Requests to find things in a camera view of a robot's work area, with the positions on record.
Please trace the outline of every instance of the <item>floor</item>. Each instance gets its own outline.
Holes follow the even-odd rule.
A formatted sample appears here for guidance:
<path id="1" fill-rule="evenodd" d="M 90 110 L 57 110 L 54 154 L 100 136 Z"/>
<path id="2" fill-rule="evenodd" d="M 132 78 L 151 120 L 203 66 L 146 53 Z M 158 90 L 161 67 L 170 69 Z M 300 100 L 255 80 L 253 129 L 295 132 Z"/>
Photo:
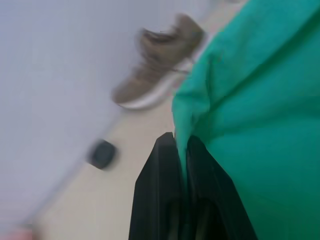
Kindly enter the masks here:
<path id="1" fill-rule="evenodd" d="M 222 4 L 203 28 L 213 36 L 243 3 Z M 115 161 L 99 170 L 85 163 L 70 183 L 36 217 L 43 240 L 123 240 L 128 238 L 135 181 L 155 140 L 173 132 L 172 97 L 157 107 L 130 112 L 105 139 L 118 147 Z"/>

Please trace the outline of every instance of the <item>beige sneaker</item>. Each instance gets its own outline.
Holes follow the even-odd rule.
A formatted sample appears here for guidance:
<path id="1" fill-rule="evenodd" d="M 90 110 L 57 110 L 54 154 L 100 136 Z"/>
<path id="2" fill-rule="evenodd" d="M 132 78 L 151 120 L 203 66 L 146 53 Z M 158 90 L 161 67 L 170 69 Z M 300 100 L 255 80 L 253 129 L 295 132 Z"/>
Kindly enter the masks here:
<path id="1" fill-rule="evenodd" d="M 170 77 L 179 63 L 200 45 L 204 31 L 187 15 L 180 14 L 170 34 L 144 30 L 140 38 L 144 62 L 113 93 L 113 101 L 127 109 L 142 109 L 163 99 L 175 84 Z"/>

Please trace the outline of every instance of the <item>black object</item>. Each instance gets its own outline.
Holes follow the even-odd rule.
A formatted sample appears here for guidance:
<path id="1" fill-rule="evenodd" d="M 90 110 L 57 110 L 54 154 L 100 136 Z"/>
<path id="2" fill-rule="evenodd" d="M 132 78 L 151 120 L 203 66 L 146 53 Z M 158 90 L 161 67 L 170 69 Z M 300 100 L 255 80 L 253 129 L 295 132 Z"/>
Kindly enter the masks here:
<path id="1" fill-rule="evenodd" d="M 206 218 L 201 239 L 256 240 L 232 179 L 198 137 L 188 141 L 186 166 L 193 226 Z"/>
<path id="2" fill-rule="evenodd" d="M 168 239 L 170 224 L 179 221 L 172 221 L 179 216 L 182 201 L 179 172 L 176 141 L 167 132 L 156 140 L 135 182 L 129 240 Z"/>
<path id="3" fill-rule="evenodd" d="M 105 140 L 102 140 L 92 151 L 90 163 L 98 169 L 104 169 L 112 161 L 115 153 L 115 146 Z"/>
<path id="4" fill-rule="evenodd" d="M 156 140 L 135 182 L 129 240 L 257 240 L 233 181 L 199 138 L 186 156 L 188 195 L 172 133 Z"/>

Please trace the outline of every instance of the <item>shoelace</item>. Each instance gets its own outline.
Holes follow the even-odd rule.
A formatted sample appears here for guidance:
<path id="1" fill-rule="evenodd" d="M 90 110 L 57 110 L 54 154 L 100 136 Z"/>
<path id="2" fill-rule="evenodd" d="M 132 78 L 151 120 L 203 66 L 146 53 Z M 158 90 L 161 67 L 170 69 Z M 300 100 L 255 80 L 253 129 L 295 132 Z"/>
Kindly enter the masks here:
<path id="1" fill-rule="evenodd" d="M 171 33 L 155 33 L 146 30 L 146 34 L 150 35 L 151 38 L 156 39 L 157 42 L 166 42 L 169 40 L 176 39 L 181 33 L 180 30 L 177 27 L 173 27 L 173 30 Z M 172 68 L 171 66 L 166 66 L 164 65 L 160 59 L 157 58 L 156 55 L 148 54 L 148 52 L 145 50 L 143 46 L 140 44 L 137 44 L 139 46 L 139 51 L 140 55 L 143 58 L 143 62 L 140 63 L 139 67 L 135 69 L 134 76 L 137 80 L 137 82 L 140 81 L 147 81 L 147 82 L 153 82 L 154 80 L 157 79 L 157 77 L 163 73 L 163 72 L 169 72 L 173 71 L 176 73 L 181 73 L 181 74 L 189 74 L 189 71 L 186 70 L 178 70 L 175 68 Z"/>

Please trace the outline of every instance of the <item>white shoe sole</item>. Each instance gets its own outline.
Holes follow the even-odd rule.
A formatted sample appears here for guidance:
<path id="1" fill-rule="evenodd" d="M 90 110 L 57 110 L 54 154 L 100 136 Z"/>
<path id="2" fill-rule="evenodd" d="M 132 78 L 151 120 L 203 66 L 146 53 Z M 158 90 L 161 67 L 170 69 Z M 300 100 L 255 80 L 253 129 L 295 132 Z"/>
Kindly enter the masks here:
<path id="1" fill-rule="evenodd" d="M 185 59 L 174 67 L 177 70 L 189 71 L 192 68 L 192 63 Z M 161 101 L 163 101 L 169 94 L 170 91 L 181 82 L 182 78 L 186 77 L 185 74 L 169 71 L 160 81 L 154 86 L 154 88 L 148 93 L 141 97 L 124 103 L 118 103 L 119 106 L 125 109 L 139 110 L 152 107 Z"/>

